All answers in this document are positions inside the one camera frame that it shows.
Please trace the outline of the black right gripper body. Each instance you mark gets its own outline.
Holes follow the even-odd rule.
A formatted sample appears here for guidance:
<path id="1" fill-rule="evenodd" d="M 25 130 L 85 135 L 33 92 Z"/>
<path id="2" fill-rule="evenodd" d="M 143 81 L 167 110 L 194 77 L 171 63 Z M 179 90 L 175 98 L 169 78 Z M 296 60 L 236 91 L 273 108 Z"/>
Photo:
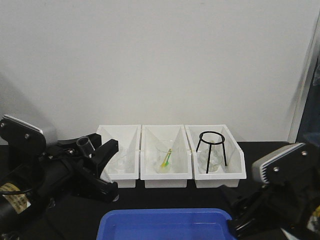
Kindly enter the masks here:
<path id="1" fill-rule="evenodd" d="M 290 233 L 310 233 L 311 216 L 320 205 L 320 184 L 263 184 L 249 196 L 226 185 L 219 190 L 231 209 L 232 219 L 255 213 L 271 214 L 276 225 Z"/>

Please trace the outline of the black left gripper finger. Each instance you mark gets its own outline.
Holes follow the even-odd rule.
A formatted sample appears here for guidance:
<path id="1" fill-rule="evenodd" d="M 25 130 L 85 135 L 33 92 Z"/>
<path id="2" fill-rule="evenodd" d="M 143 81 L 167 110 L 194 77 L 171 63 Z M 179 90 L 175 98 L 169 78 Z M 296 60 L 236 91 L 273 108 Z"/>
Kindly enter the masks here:
<path id="1" fill-rule="evenodd" d="M 104 168 L 118 151 L 118 141 L 110 139 L 91 154 L 88 159 L 89 167 L 97 178 L 100 178 Z"/>
<path id="2" fill-rule="evenodd" d="M 84 199 L 111 203 L 119 197 L 119 188 L 116 182 L 107 182 L 80 169 L 74 173 L 72 194 Z"/>

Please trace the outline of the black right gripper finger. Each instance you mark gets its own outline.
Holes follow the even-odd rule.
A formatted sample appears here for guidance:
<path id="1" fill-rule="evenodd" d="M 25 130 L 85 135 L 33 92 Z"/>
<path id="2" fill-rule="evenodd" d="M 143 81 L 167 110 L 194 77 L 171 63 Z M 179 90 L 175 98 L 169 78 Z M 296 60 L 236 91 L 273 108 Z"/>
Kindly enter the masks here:
<path id="1" fill-rule="evenodd" d="M 228 220 L 227 226 L 235 238 L 282 238 L 283 231 L 274 220 L 271 214 L 258 212 Z"/>

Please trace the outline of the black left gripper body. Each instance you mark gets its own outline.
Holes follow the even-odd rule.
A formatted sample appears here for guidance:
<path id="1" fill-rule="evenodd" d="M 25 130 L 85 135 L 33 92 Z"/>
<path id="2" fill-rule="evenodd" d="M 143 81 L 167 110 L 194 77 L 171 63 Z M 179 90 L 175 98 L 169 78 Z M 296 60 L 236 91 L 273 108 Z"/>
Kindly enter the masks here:
<path id="1" fill-rule="evenodd" d="M 89 137 L 95 150 L 102 145 L 102 137 L 99 134 L 85 136 Z M 44 174 L 41 185 L 35 191 L 36 199 L 61 199 L 69 193 L 72 194 L 74 175 L 80 169 L 95 176 L 89 166 L 89 157 L 85 157 L 76 144 L 77 139 L 59 141 L 48 150 L 52 159 L 47 156 L 40 161 Z"/>

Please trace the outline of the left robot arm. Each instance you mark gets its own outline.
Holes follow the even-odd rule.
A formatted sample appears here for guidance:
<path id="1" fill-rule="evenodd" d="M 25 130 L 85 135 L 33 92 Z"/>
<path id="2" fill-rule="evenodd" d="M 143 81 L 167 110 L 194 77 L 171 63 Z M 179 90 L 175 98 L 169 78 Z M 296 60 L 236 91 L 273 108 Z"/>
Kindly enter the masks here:
<path id="1" fill-rule="evenodd" d="M 18 232 L 45 215 L 68 194 L 105 203 L 119 195 L 118 184 L 101 179 L 119 143 L 93 133 L 57 142 L 39 155 L 25 159 L 0 181 L 0 238 L 15 240 Z"/>

